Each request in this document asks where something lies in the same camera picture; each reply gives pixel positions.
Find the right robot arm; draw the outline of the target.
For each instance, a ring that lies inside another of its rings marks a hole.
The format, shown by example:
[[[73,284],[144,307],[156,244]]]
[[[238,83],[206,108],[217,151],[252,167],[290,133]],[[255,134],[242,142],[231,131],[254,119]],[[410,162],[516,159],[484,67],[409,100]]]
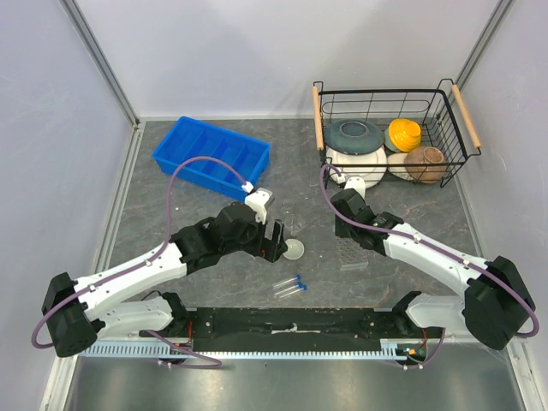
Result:
[[[407,263],[453,291],[452,296],[440,297],[417,293],[392,315],[398,335],[448,328],[501,350],[534,313],[533,299],[511,260],[498,256],[489,261],[434,241],[389,212],[374,213],[354,188],[335,194],[330,203],[338,237]]]

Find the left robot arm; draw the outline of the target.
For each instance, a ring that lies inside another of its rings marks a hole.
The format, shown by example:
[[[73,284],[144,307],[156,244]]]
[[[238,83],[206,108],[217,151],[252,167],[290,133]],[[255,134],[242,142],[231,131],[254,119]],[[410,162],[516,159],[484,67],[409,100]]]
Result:
[[[244,252],[271,263],[288,249],[284,224],[277,219],[271,236],[267,221],[248,205],[235,202],[170,235],[160,246],[113,269],[73,279],[54,276],[42,304],[40,326],[60,358],[91,347],[107,327],[106,313],[153,286],[216,265],[224,256]]]

